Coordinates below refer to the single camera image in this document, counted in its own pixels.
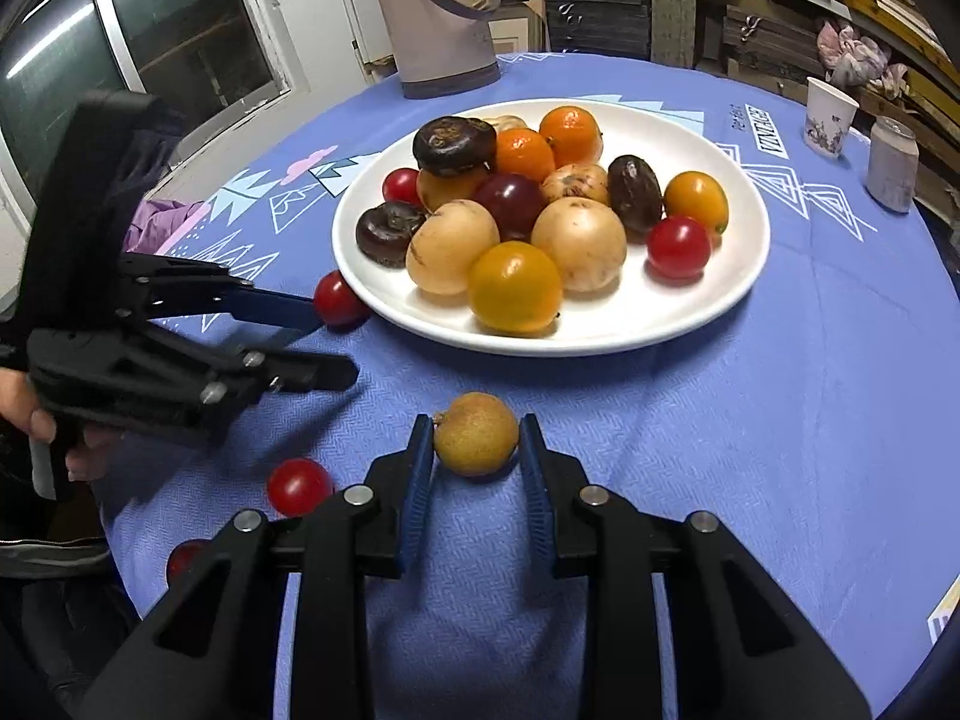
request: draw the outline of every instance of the blue tablecloth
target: blue tablecloth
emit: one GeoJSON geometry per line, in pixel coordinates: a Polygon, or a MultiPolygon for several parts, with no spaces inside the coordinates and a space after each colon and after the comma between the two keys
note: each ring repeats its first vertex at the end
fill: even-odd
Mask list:
{"type": "MultiPolygon", "coordinates": [[[[338,487],[358,482],[371,459],[405,444],[416,413],[483,389],[518,415],[536,412],[551,447],[640,509],[717,512],[880,712],[928,652],[926,618],[960,571],[960,304],[925,225],[865,194],[863,141],[849,138],[838,163],[807,149],[803,108],[789,100],[625,59],[501,64],[501,81],[457,97],[404,100],[390,79],[328,111],[218,191],[170,252],[310,295],[334,266],[336,196],[369,155],[440,114],[592,95],[659,111],[741,162],[773,228],[760,280],[707,327],[606,358],[488,357],[378,317],[351,335],[299,341],[352,354],[358,385],[267,398],[213,454],[128,439],[99,484],[138,610],[165,591],[176,543],[211,536],[241,507],[270,511],[264,482],[284,458],[318,459],[338,487]]],[[[272,333],[230,317],[168,326],[211,342],[272,333]]],[[[477,485],[438,469],[432,484],[421,558],[402,583],[368,593],[378,717],[572,718],[584,586],[531,567],[520,474],[477,485]]]]}

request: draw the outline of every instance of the white plate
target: white plate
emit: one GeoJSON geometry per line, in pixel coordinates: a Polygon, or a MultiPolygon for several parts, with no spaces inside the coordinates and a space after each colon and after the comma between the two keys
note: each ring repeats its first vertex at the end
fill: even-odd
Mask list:
{"type": "Polygon", "coordinates": [[[485,330],[467,307],[440,305],[423,295],[407,272],[368,260],[356,245],[358,218],[383,201],[380,185],[396,167],[416,167],[414,133],[367,165],[344,193],[333,218],[333,255],[344,279],[364,303],[413,333],[464,349],[527,357],[579,357],[648,346],[688,333],[736,304],[760,275],[770,248],[767,209],[751,180],[713,143],[643,111],[590,100],[517,100],[461,114],[490,118],[513,114],[538,127],[558,105],[579,105],[596,117],[604,134],[601,164],[621,154],[645,159],[665,188],[684,170],[714,176],[730,201],[730,226],[704,277],[670,287],[646,274],[646,247],[630,245],[618,289],[597,299],[563,300],[556,331],[544,338],[510,338],[485,330]]]}

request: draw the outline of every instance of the cherry tomato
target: cherry tomato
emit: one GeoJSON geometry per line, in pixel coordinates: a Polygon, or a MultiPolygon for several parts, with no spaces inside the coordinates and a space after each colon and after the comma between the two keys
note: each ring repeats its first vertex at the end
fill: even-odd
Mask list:
{"type": "Polygon", "coordinates": [[[313,293],[313,307],[328,327],[348,327],[370,315],[370,309],[357,298],[339,271],[320,279],[313,293]]]}
{"type": "Polygon", "coordinates": [[[650,231],[647,259],[667,278],[693,278],[710,258],[704,225],[687,217],[667,217],[650,231]]]}
{"type": "Polygon", "coordinates": [[[167,557],[167,586],[173,584],[174,579],[190,567],[194,557],[209,543],[209,538],[191,538],[190,541],[184,541],[173,548],[170,557],[167,557]]]}
{"type": "Polygon", "coordinates": [[[419,194],[416,193],[416,177],[419,170],[412,167],[398,167],[391,170],[383,179],[383,199],[395,202],[406,202],[411,205],[422,205],[419,194]]]}
{"type": "Polygon", "coordinates": [[[309,458],[285,460],[267,481],[267,499],[284,517],[310,514],[333,495],[333,480],[309,458]]]}

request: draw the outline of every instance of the finger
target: finger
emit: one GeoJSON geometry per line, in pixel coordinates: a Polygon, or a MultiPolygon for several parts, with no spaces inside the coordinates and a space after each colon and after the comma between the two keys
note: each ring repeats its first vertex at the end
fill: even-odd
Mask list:
{"type": "Polygon", "coordinates": [[[0,368],[0,416],[41,442],[50,443],[56,435],[54,418],[40,408],[30,379],[19,370],[0,368]]]}
{"type": "Polygon", "coordinates": [[[75,446],[66,453],[67,477],[71,482],[93,482],[107,475],[107,451],[75,446]]]}
{"type": "Polygon", "coordinates": [[[107,449],[115,445],[122,435],[120,431],[103,425],[86,425],[83,428],[83,443],[89,449],[107,449]]]}

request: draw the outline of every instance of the window glass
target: window glass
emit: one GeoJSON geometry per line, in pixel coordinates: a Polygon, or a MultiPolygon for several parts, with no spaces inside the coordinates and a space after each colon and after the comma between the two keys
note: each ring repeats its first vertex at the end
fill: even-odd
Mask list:
{"type": "Polygon", "coordinates": [[[113,0],[143,85],[198,127],[272,80],[242,0],[113,0]]]}
{"type": "Polygon", "coordinates": [[[93,0],[41,0],[0,50],[0,127],[34,199],[91,89],[126,89],[93,0]]]}

